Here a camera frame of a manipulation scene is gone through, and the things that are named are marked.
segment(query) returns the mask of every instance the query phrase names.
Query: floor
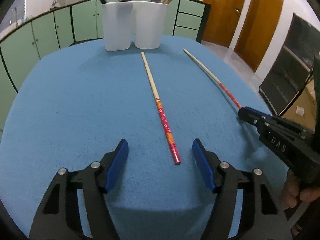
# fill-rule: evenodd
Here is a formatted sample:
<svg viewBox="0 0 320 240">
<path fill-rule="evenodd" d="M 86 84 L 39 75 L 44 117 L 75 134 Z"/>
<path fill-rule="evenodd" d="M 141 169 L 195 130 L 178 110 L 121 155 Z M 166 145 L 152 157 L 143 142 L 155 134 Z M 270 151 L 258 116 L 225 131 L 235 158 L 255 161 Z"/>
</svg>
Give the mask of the floor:
<svg viewBox="0 0 320 240">
<path fill-rule="evenodd" d="M 233 50 L 207 41 L 202 41 L 201 44 L 227 63 L 259 95 L 258 90 L 262 81 Z"/>
</svg>

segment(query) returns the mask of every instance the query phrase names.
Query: blue tablecloth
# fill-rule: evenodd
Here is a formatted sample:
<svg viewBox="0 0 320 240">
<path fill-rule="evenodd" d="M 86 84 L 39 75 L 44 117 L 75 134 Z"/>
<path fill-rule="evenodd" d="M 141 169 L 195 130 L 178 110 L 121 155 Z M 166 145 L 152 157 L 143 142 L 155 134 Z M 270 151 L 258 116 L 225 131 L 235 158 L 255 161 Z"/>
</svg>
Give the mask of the blue tablecloth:
<svg viewBox="0 0 320 240">
<path fill-rule="evenodd" d="M 132 46 L 107 52 L 103 40 L 71 46 L 40 60 L 12 105 L 0 145 L 0 198 L 28 235 L 44 192 L 60 167 L 85 168 L 115 149 L 129 156 L 116 188 L 106 196 L 122 240 L 198 240 L 215 196 L 204 187 L 191 152 L 207 150 L 237 169 L 261 168 L 278 189 L 286 166 L 239 121 L 222 90 L 182 51 L 206 65 L 243 106 L 268 112 L 263 101 L 214 53 L 191 39 L 164 36 L 145 50 L 182 159 L 175 166 L 140 56 Z M 90 235 L 79 192 L 84 231 Z M 238 194 L 235 235 L 241 211 Z"/>
</svg>

